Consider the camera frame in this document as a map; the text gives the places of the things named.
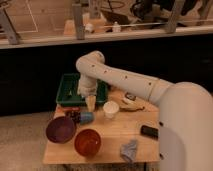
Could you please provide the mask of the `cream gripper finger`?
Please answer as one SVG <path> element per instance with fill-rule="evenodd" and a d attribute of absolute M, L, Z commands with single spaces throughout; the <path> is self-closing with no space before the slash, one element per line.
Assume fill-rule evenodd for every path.
<path fill-rule="evenodd" d="M 90 95 L 85 99 L 85 101 L 88 111 L 93 112 L 95 110 L 96 97 L 94 95 Z"/>

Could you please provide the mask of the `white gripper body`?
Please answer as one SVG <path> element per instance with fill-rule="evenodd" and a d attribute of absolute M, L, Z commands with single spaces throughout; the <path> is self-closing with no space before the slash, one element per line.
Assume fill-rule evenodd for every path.
<path fill-rule="evenodd" d="M 78 90 L 77 93 L 83 97 L 88 97 L 90 95 L 95 95 L 97 92 L 97 80 L 83 75 L 80 75 L 78 81 Z"/>

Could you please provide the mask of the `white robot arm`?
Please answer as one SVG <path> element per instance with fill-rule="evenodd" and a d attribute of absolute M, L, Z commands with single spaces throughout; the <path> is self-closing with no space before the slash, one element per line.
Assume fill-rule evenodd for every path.
<path fill-rule="evenodd" d="M 205 88 L 109 67 L 99 51 L 78 58 L 76 68 L 84 97 L 102 80 L 159 108 L 160 171 L 213 171 L 213 96 Z"/>

